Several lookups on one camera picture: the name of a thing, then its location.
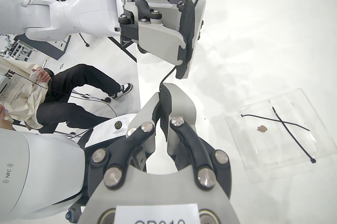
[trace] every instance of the clear plastic tray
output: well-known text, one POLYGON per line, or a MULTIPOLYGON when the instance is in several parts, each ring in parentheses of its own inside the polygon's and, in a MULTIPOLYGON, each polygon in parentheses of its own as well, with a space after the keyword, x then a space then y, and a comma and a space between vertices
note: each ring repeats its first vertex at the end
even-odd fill
POLYGON ((272 107, 284 122, 295 123, 310 130, 286 124, 302 147, 317 160, 317 164, 319 158, 337 152, 323 122, 299 88, 246 105, 240 109, 239 115, 226 119, 246 169, 262 167, 270 170, 310 161, 282 123, 251 116, 241 117, 241 114, 252 114, 277 120, 272 107), (265 126, 267 130, 258 131, 260 126, 265 126))

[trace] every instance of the black zip tie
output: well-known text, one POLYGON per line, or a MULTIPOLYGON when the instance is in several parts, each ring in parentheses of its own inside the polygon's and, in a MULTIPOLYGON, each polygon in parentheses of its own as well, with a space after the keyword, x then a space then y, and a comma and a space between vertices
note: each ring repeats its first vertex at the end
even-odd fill
POLYGON ((273 111, 276 115, 276 117, 279 119, 279 121, 283 124, 283 126, 285 127, 285 129, 287 130, 287 132, 290 134, 290 136, 295 140, 295 142, 297 143, 297 145, 302 149, 302 151, 308 156, 308 158, 310 158, 310 161, 312 164, 314 164, 316 162, 316 160, 314 158, 312 158, 310 156, 310 154, 308 154, 308 152, 302 147, 302 145, 296 140, 296 138, 293 136, 293 134, 290 132, 290 130, 288 130, 287 126, 285 125, 285 123, 281 120, 281 118, 277 115, 275 108, 272 106, 273 111))
MULTIPOLYGON (((261 118, 261 119, 266 119, 266 120, 270 120, 270 121, 274 121, 274 122, 282 122, 280 120, 276 120, 276 119, 270 119, 270 118, 265 118, 265 117, 261 117, 261 116, 256 116, 256 115, 251 115, 251 114, 246 114, 246 115, 242 115, 241 114, 241 117, 245 117, 245 116, 251 116, 251 117, 256 117, 256 118, 261 118)), ((290 125, 294 125, 294 126, 297 126, 297 127, 300 127, 302 129, 305 129, 307 131, 310 131, 309 129, 305 128, 305 127, 302 127, 298 124, 294 124, 294 123, 290 123, 290 122, 283 122, 283 123, 286 123, 286 124, 290 124, 290 125)))

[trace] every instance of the black and white sneaker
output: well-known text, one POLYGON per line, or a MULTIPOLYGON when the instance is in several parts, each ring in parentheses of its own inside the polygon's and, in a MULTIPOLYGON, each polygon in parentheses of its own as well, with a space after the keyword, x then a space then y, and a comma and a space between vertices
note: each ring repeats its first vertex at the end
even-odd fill
POLYGON ((117 100, 117 99, 119 99, 121 96, 123 96, 123 95, 129 93, 129 92, 132 90, 132 87, 133 87, 133 86, 132 86, 131 83, 124 84, 124 85, 121 86, 121 90, 120 90, 118 93, 116 93, 116 94, 114 94, 114 95, 112 95, 112 96, 110 96, 110 97, 111 97, 112 99, 114 99, 114 100, 117 100))

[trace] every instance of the person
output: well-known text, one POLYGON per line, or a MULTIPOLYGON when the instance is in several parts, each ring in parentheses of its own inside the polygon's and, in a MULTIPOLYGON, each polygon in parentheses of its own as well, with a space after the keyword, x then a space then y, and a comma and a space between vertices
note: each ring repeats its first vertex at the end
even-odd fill
POLYGON ((48 69, 46 71, 36 64, 0 57, 0 73, 10 79, 0 92, 0 128, 5 129, 14 129, 13 119, 24 121, 28 128, 40 133, 53 133, 61 122, 66 122, 70 128, 89 129, 109 118, 96 116, 79 105, 68 103, 75 87, 88 84, 101 89, 114 100, 132 89, 132 84, 120 85, 86 64, 51 77, 48 69), (29 80, 32 72, 36 72, 36 78, 41 75, 37 84, 29 80))

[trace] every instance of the table surface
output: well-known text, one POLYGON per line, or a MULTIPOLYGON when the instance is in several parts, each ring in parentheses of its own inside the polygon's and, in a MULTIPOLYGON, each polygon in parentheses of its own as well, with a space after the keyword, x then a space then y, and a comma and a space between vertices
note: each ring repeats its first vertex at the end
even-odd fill
MULTIPOLYGON (((336 223, 335 155, 253 182, 225 119, 244 104, 302 88, 337 142, 336 19, 337 0, 207 0, 189 78, 166 80, 193 100, 198 135, 228 153, 231 203, 242 224, 336 223)), ((137 66, 144 106, 173 66, 151 54, 138 54, 137 66)), ((161 132, 147 169, 176 172, 161 132)))

